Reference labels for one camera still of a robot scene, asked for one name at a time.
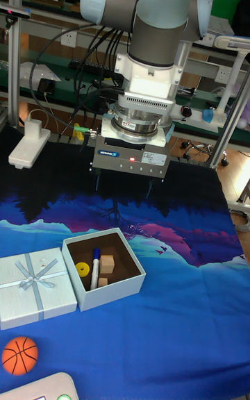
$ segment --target ribbon bow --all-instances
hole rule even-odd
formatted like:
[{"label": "ribbon bow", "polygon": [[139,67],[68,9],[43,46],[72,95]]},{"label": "ribbon bow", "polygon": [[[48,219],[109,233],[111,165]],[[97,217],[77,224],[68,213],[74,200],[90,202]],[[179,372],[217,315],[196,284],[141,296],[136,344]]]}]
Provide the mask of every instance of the ribbon bow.
[{"label": "ribbon bow", "polygon": [[58,262],[58,260],[55,258],[55,260],[51,261],[43,270],[41,270],[41,272],[39,272],[37,275],[35,275],[32,265],[28,265],[28,270],[29,270],[29,272],[28,272],[19,261],[16,261],[15,265],[22,272],[22,274],[28,279],[28,281],[22,281],[20,283],[20,286],[19,286],[20,289],[26,290],[30,286],[32,286],[32,284],[34,284],[34,283],[40,283],[49,289],[53,288],[54,284],[49,283],[48,281],[45,281],[45,280],[41,280],[41,276],[46,274],[57,262]]}]

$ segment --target wooden block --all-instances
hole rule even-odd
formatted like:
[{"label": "wooden block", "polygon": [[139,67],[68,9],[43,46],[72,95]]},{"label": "wooden block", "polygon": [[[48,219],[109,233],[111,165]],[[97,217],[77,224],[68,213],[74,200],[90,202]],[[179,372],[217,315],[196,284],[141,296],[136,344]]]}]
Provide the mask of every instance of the wooden block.
[{"label": "wooden block", "polygon": [[115,267],[113,255],[101,255],[99,264],[100,274],[111,274]]},{"label": "wooden block", "polygon": [[107,278],[98,278],[98,287],[102,288],[103,286],[108,285],[108,279]]}]

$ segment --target blue marker cap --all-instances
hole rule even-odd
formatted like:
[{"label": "blue marker cap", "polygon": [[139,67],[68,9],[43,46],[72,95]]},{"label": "blue marker cap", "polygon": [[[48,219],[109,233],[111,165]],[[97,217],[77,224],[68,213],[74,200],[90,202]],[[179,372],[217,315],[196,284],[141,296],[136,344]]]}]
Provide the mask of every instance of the blue marker cap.
[{"label": "blue marker cap", "polygon": [[93,250],[93,260],[99,260],[101,255],[100,249]]}]

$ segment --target blue fabric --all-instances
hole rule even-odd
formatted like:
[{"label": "blue fabric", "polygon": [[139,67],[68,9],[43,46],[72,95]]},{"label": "blue fabric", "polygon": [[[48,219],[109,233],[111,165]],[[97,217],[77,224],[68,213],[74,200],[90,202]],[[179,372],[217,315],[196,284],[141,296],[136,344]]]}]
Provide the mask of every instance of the blue fabric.
[{"label": "blue fabric", "polygon": [[148,199],[143,179],[137,186],[136,177],[104,174],[95,192],[89,158],[73,147],[48,145],[23,173],[6,164],[11,140],[8,148],[1,140],[0,256],[119,226],[147,276],[137,295],[1,331],[0,351],[24,335],[39,356],[25,376],[0,367],[0,392],[56,372],[72,376],[80,400],[249,392],[250,273],[216,173],[173,164]]}]

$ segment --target toy basketball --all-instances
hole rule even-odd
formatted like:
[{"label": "toy basketball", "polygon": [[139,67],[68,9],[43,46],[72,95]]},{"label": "toy basketball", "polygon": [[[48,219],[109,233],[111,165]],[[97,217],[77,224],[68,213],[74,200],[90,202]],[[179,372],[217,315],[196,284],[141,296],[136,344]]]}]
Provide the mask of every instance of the toy basketball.
[{"label": "toy basketball", "polygon": [[38,348],[31,338],[16,337],[4,348],[2,363],[4,369],[13,375],[29,372],[38,359]]}]

